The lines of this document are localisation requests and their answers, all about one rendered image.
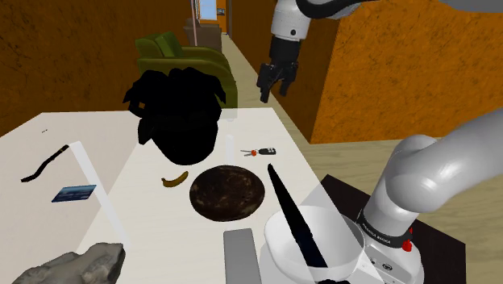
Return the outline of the dark brown round plate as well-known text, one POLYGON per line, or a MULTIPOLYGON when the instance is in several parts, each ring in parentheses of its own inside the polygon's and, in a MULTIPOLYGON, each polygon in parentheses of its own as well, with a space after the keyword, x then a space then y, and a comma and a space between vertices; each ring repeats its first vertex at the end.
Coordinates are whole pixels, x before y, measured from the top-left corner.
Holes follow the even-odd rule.
POLYGON ((189 190, 189 201, 201 216, 216 222, 245 219, 264 201, 263 182, 252 171, 219 165, 199 174, 189 190))

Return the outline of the keys with black fob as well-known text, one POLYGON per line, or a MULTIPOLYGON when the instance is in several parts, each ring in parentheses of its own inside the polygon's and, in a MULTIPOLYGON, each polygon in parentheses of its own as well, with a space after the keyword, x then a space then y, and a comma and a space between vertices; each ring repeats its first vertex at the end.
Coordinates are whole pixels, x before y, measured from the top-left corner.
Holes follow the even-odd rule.
POLYGON ((259 149, 252 149, 252 150, 242 150, 242 152, 244 152, 245 157, 256 157, 258 155, 263 155, 263 156, 276 155, 275 148, 259 148, 259 149))

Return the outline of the grey flat slab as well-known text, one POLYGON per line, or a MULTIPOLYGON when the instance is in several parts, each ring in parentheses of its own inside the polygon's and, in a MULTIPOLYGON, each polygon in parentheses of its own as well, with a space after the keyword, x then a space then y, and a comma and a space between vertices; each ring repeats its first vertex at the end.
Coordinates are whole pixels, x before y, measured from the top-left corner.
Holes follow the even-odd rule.
POLYGON ((252 230, 223 233, 226 284, 262 284, 252 230))

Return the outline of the grey rock-shaped object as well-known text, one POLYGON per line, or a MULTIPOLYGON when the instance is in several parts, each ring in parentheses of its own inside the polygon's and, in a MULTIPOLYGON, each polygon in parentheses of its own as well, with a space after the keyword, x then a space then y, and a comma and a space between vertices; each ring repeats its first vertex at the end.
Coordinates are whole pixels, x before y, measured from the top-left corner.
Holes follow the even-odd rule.
POLYGON ((122 243, 96 243, 27 269, 12 284, 116 284, 125 256, 122 243))

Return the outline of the black curved stick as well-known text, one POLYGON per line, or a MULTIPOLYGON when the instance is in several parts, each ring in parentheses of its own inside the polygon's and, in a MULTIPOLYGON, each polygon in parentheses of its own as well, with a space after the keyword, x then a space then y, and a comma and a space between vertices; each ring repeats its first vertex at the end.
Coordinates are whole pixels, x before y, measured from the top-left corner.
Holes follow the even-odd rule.
POLYGON ((30 182, 35 180, 50 164, 53 162, 61 153, 65 152, 69 148, 68 144, 65 144, 62 146, 59 150, 57 150, 55 153, 53 153, 49 158, 47 158, 45 161, 42 162, 42 164, 39 166, 39 168, 30 176, 23 177, 20 181, 21 182, 30 182))

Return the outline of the brown banana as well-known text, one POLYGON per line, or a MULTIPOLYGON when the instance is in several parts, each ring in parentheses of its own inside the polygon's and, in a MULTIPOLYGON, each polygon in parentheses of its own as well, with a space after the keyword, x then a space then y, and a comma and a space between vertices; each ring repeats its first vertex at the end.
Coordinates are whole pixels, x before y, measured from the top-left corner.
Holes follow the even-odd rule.
POLYGON ((188 176, 189 176, 189 172, 185 171, 179 177, 177 177, 173 180, 167 180, 166 178, 163 177, 163 178, 161 178, 161 181, 162 181, 162 184, 164 187, 173 188, 173 187, 180 185, 182 182, 184 182, 188 176))

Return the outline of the long black knife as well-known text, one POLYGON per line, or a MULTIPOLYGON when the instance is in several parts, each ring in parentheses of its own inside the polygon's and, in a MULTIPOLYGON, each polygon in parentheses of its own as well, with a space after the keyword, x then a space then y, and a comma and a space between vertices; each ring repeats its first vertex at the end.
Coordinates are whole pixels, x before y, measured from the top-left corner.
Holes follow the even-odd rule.
POLYGON ((272 164, 268 164, 268 175, 271 179, 277 200, 289 225, 291 234, 299 247, 301 254, 308 266, 327 268, 327 263, 322 256, 309 225, 302 216, 290 193, 280 179, 272 164))

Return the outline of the brown cabinet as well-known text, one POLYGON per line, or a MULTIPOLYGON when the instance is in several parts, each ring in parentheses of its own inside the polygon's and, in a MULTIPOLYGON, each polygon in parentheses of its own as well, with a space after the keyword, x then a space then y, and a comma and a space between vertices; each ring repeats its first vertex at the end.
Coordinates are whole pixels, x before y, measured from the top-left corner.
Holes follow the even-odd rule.
POLYGON ((186 19, 183 29, 188 38, 189 45, 195 46, 195 39, 193 35, 193 27, 196 27, 197 46, 215 49, 219 52, 222 51, 222 29, 218 24, 199 23, 191 18, 186 19))

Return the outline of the black bushy potted plant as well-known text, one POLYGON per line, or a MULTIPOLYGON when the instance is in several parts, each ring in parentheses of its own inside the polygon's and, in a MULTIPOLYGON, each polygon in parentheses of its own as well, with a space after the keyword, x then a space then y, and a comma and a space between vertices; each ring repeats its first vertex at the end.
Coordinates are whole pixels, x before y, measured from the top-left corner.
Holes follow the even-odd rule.
POLYGON ((140 118, 140 144, 151 140, 172 163, 194 165, 214 151, 227 95, 217 77, 188 67, 145 71, 123 101, 140 118))

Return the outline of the bright window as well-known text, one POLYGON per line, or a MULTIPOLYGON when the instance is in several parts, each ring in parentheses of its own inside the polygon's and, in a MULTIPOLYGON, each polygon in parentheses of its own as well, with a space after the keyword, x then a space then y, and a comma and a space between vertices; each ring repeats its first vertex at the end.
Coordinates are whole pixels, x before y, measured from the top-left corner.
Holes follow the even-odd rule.
POLYGON ((203 20, 217 19, 217 0, 198 0, 199 15, 203 20))

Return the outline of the white bowl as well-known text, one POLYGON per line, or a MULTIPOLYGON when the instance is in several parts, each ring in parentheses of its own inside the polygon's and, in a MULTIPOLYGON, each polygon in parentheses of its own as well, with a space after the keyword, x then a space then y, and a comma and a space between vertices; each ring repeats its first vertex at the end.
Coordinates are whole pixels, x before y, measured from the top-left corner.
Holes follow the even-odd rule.
POLYGON ((349 219, 329 209, 300 206, 310 227, 326 268, 309 267, 295 242, 282 211, 272 215, 265 224, 266 244, 260 252, 262 284, 315 284, 327 278, 347 280, 351 284, 379 282, 367 274, 360 263, 363 237, 356 228, 349 228, 349 219))

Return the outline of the dark robot stand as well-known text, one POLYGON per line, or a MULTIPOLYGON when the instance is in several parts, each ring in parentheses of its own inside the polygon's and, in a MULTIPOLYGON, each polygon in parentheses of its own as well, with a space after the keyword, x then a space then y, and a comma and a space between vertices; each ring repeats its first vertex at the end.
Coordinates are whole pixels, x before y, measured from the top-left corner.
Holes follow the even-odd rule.
MULTIPOLYGON (((322 180, 331 202, 340 213, 356 221, 370 196, 327 174, 322 180)), ((465 243, 415 220, 412 225, 414 248, 421 253, 424 284, 467 284, 465 243)))

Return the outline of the blue card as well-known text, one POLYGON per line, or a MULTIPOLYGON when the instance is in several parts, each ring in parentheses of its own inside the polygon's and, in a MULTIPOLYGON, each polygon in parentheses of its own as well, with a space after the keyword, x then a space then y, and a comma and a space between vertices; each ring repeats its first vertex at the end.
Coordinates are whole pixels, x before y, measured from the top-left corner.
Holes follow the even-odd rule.
POLYGON ((53 203, 86 200, 93 193, 96 185, 66 186, 53 198, 53 203))

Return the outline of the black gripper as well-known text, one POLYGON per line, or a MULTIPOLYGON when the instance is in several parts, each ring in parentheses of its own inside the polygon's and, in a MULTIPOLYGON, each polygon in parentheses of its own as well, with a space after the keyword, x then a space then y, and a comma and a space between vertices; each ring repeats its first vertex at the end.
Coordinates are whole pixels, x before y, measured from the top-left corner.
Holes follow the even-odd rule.
POLYGON ((260 66, 256 86, 260 88, 260 101, 267 103, 274 84, 281 81, 280 95, 285 97, 295 81, 301 42, 273 36, 269 49, 270 64, 260 66))

